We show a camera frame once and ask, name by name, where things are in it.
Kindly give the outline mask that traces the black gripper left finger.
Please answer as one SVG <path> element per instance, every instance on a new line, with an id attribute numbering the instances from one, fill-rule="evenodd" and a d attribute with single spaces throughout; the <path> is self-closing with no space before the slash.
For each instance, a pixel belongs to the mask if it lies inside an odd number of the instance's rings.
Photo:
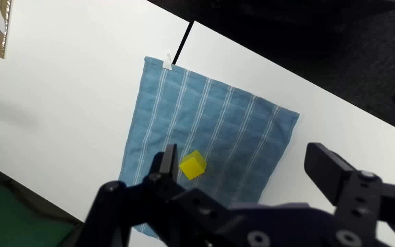
<path id="1" fill-rule="evenodd" d="M 202 190 L 179 185 L 177 171 L 177 145 L 171 143 L 140 183 L 102 185 L 87 216 L 87 247 L 128 247 L 132 227 L 143 223 L 168 247 L 234 247 L 234 215 Z"/>

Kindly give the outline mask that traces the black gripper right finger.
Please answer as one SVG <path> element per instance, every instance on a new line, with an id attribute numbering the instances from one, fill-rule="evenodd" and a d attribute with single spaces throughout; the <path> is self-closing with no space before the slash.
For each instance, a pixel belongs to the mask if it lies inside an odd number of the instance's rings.
<path id="1" fill-rule="evenodd" d="M 382 247 L 378 222 L 395 231 L 395 183 L 358 170 L 321 142 L 309 142 L 305 171 L 335 205 L 334 241 L 341 247 Z"/>

